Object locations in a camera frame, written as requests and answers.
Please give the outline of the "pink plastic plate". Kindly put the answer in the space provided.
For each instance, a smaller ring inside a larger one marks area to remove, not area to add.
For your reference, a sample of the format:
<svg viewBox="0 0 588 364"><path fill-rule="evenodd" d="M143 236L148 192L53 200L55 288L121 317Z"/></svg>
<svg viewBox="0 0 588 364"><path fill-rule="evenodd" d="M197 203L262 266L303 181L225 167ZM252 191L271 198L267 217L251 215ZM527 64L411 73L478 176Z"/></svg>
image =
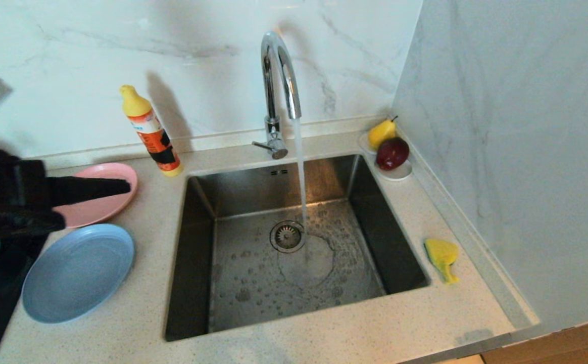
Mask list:
<svg viewBox="0 0 588 364"><path fill-rule="evenodd" d="M72 205L63 205L54 208L65 219L67 228L78 228L91 225L115 216L135 197L138 187L138 177L134 168L123 163L96 164L74 174L77 177L124 179L130 184L131 191L99 198L97 200L84 201Z"/></svg>

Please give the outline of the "blue plastic plate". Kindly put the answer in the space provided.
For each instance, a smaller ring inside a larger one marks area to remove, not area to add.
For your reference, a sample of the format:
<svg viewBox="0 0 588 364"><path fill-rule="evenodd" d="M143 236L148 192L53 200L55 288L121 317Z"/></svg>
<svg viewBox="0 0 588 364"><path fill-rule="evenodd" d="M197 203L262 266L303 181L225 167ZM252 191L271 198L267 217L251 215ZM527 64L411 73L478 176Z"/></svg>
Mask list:
<svg viewBox="0 0 588 364"><path fill-rule="evenodd" d="M72 231L29 270L21 292L24 311L42 324L85 316L118 290L134 259L133 237L121 226L103 223Z"/></svg>

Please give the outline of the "orange detergent bottle yellow cap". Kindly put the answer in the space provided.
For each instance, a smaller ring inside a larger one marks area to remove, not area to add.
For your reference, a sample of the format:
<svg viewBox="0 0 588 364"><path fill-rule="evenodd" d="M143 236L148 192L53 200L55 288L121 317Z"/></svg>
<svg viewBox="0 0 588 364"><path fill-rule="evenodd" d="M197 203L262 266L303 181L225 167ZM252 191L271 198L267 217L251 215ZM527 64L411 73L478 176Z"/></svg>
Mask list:
<svg viewBox="0 0 588 364"><path fill-rule="evenodd" d="M126 118L160 171L169 177L180 175L183 164L151 102L140 96L134 86L127 84L119 88L119 94Z"/></svg>

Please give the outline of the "chrome gooseneck faucet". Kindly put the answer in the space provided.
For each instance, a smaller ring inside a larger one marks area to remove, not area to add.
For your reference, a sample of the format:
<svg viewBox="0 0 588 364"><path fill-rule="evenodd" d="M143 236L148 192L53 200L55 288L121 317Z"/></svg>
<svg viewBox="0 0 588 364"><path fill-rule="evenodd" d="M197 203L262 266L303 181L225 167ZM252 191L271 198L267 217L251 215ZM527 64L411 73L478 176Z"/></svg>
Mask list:
<svg viewBox="0 0 588 364"><path fill-rule="evenodd" d="M289 119L298 120L303 114L291 56L284 40L275 31L266 32L262 37L260 65L267 108L267 115L264 118L266 143L254 141L252 145L265 149L272 159L278 160L285 158L288 150L280 128L280 116L276 112L274 72L281 78Z"/></svg>

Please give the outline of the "yellow fish-shaped sponge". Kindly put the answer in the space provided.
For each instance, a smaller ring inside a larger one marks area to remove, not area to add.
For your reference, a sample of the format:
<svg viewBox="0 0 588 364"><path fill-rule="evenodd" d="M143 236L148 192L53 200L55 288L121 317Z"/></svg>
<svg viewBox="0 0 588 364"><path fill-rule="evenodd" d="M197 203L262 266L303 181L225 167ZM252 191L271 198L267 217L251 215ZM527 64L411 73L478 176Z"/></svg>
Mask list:
<svg viewBox="0 0 588 364"><path fill-rule="evenodd" d="M453 242L437 238L426 238L425 250L433 267L446 284L458 283L460 279L453 274L451 267L459 258L459 248Z"/></svg>

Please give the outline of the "stainless steel sink basin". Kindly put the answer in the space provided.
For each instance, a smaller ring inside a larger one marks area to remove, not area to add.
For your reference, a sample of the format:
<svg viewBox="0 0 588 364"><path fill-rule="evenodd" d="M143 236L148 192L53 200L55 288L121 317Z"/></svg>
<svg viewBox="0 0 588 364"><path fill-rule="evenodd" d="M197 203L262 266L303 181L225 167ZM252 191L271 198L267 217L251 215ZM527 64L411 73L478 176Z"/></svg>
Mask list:
<svg viewBox="0 0 588 364"><path fill-rule="evenodd" d="M296 163L187 179L167 341L428 286L363 156L307 160L304 175L307 253L269 242L278 222L302 222Z"/></svg>

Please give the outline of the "round metal drain strainer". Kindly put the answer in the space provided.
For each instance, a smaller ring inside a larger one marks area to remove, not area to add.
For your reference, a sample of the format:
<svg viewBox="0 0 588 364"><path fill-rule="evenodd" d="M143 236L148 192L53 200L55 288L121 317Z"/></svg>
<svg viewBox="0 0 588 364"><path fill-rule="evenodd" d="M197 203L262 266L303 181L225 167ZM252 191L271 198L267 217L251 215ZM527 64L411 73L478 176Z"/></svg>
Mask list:
<svg viewBox="0 0 588 364"><path fill-rule="evenodd" d="M269 243L281 253L297 252L304 247L305 242L304 227L294 220L278 222L269 233Z"/></svg>

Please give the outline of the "yellow pear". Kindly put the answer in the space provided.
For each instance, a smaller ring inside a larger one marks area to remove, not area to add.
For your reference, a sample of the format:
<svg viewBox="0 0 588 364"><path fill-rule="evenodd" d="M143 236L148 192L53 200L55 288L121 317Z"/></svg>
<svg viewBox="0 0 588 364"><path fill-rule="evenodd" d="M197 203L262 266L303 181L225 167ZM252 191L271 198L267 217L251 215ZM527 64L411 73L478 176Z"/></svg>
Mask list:
<svg viewBox="0 0 588 364"><path fill-rule="evenodd" d="M397 126L395 123L397 117L386 119L368 131L368 145L372 150L377 151L384 141L397 136Z"/></svg>

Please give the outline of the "dark red apple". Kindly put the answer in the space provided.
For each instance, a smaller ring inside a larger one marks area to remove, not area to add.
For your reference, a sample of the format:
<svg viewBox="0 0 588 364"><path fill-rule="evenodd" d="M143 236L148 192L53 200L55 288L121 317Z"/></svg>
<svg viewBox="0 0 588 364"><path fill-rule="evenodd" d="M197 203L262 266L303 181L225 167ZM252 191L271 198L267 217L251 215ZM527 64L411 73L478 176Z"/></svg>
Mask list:
<svg viewBox="0 0 588 364"><path fill-rule="evenodd" d="M390 171L401 166L409 158L410 146L402 138L386 139L377 150L375 158L376 166L385 171Z"/></svg>

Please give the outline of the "small white dish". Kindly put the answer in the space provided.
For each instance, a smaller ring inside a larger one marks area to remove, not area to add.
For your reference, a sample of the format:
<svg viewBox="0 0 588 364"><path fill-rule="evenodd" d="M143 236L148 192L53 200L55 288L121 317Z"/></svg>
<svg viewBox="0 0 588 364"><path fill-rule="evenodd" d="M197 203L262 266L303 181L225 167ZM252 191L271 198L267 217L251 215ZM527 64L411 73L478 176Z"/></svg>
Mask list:
<svg viewBox="0 0 588 364"><path fill-rule="evenodd" d="M357 143L367 155L372 155L373 158L376 157L376 151L370 147L370 143L368 141L368 132L360 134L360 136L357 138ZM379 175L381 175L385 180L391 181L404 180L409 177L413 171L410 159L407 159L405 163L398 166L398 168L388 171L381 170L381 168L379 168L375 162L373 162L373 165L375 166L375 170L377 173L379 173Z"/></svg>

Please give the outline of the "wooden cabinet panel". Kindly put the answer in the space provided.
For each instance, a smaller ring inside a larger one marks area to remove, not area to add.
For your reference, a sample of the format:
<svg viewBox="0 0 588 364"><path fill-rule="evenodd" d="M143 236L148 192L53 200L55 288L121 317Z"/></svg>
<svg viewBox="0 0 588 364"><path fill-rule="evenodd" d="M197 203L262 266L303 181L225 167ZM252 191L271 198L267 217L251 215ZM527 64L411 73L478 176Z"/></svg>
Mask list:
<svg viewBox="0 0 588 364"><path fill-rule="evenodd" d="M588 364L588 324L482 355L485 364Z"/></svg>

